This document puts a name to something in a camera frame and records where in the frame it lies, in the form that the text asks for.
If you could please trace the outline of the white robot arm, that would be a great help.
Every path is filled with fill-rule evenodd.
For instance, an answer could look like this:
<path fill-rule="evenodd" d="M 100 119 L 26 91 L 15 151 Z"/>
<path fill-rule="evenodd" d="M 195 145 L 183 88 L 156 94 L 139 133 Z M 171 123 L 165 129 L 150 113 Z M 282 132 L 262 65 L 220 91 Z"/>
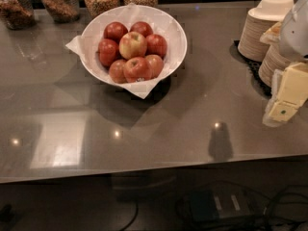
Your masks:
<path fill-rule="evenodd" d="M 297 0 L 286 14 L 277 42 L 279 54 L 290 64 L 273 73 L 263 116 L 269 127 L 287 123 L 308 99 L 308 0 Z"/>

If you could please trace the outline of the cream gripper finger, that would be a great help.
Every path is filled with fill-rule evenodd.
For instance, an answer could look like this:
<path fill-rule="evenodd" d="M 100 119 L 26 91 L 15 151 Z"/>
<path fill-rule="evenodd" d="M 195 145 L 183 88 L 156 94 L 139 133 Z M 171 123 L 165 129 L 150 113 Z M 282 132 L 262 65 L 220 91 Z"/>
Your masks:
<path fill-rule="evenodd" d="M 308 100 L 308 64 L 291 63 L 276 69 L 271 82 L 271 99 L 265 109 L 263 123 L 278 127 L 290 121 Z"/>
<path fill-rule="evenodd" d="M 278 43 L 280 40 L 281 22 L 276 22 L 270 28 L 268 28 L 261 36 L 260 41 L 264 44 Z"/>

